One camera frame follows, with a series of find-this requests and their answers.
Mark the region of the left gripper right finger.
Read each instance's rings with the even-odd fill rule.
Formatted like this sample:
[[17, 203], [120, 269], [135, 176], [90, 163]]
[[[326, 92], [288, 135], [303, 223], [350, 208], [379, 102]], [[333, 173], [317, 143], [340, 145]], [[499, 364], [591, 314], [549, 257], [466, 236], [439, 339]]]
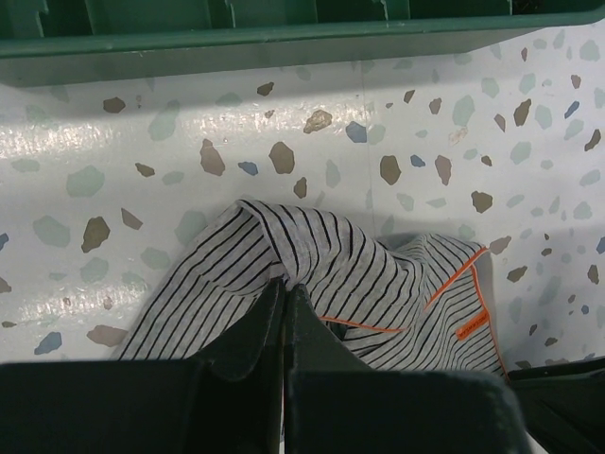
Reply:
[[319, 320], [302, 286], [285, 310], [285, 452], [522, 453], [512, 391], [476, 372], [379, 372]]

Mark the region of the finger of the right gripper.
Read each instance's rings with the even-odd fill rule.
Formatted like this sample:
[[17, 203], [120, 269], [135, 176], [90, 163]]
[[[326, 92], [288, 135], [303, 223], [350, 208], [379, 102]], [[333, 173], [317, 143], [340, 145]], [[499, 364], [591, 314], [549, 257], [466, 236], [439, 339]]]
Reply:
[[529, 435], [549, 453], [604, 451], [604, 361], [509, 373]]

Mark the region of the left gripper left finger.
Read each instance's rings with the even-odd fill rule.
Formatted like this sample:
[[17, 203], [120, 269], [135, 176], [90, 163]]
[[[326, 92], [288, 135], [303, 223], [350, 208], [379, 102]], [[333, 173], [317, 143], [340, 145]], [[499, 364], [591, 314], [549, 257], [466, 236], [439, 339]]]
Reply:
[[5, 453], [275, 453], [285, 286], [186, 359], [8, 363]]

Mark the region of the grey striped underwear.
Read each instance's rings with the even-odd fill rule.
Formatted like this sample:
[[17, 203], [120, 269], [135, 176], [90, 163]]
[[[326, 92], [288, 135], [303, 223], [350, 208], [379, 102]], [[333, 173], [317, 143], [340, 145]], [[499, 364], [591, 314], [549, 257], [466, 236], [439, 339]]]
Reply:
[[249, 312], [271, 279], [303, 286], [324, 326], [377, 370], [504, 375], [486, 248], [439, 234], [373, 238], [315, 208], [238, 201], [190, 241], [114, 351], [193, 356]]

